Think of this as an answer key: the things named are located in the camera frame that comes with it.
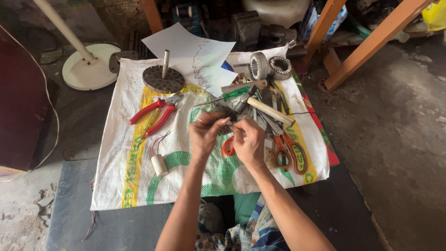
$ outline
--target white paper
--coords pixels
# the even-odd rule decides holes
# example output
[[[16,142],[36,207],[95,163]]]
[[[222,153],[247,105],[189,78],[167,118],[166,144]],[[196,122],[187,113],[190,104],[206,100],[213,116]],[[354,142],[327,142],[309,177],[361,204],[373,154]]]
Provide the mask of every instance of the white paper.
[[[180,23],[141,40],[159,59],[170,50],[169,67],[183,74],[187,83],[198,84],[219,97],[221,87],[232,83],[237,73],[221,68],[235,42],[197,37]]]

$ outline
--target yellow screwdriver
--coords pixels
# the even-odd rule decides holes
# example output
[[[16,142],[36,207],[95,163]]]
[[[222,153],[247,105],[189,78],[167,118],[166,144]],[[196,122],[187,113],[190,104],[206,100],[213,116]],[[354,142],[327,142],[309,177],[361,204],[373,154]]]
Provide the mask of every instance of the yellow screwdriver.
[[[144,138],[146,137],[146,136],[145,136],[145,132],[146,132],[147,130],[149,130],[149,129],[155,124],[155,121],[156,121],[156,120],[158,119],[158,117],[160,116],[160,113],[161,113],[161,109],[156,108],[156,109],[152,112],[152,114],[150,115],[149,121],[147,122],[147,125],[144,127],[144,131],[143,131],[143,133],[141,134],[141,138],[140,138],[140,141],[138,142],[138,146],[137,146],[137,148],[141,145],[143,137],[144,137]]]

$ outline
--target person's left hand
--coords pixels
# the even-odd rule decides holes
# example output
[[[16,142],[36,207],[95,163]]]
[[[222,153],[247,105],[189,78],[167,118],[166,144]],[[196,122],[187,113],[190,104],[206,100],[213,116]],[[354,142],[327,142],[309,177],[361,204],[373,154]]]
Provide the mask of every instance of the person's left hand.
[[[189,125],[192,158],[207,160],[217,140],[217,133],[230,119],[221,118],[222,116],[224,114],[218,112],[202,112],[197,120]]]

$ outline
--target green screwdriver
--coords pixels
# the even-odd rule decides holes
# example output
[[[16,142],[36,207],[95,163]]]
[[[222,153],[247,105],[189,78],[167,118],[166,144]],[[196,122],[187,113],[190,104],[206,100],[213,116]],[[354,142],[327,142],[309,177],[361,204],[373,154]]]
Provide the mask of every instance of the green screwdriver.
[[[198,104],[198,105],[196,105],[194,107],[201,106],[201,105],[207,105],[207,104],[210,104],[212,102],[219,101],[219,100],[223,100],[223,101],[226,102],[226,100],[228,100],[228,98],[237,97],[237,96],[242,95],[245,92],[248,92],[250,88],[251,88],[250,86],[245,86],[243,88],[237,89],[237,90],[229,92],[229,93],[223,93],[222,96],[220,98],[218,98],[218,99],[214,99],[214,100],[211,100],[211,101],[208,101],[208,102],[204,102],[204,103]]]

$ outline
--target person's right hand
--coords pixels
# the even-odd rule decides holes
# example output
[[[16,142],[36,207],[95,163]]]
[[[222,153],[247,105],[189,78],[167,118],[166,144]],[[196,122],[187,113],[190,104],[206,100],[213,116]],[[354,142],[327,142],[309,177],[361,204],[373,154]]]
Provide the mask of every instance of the person's right hand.
[[[246,137],[243,138],[240,129],[246,132]],[[265,131],[252,118],[234,122],[231,130],[234,133],[233,146],[240,161],[250,172],[257,168],[264,168],[266,166],[263,161]]]

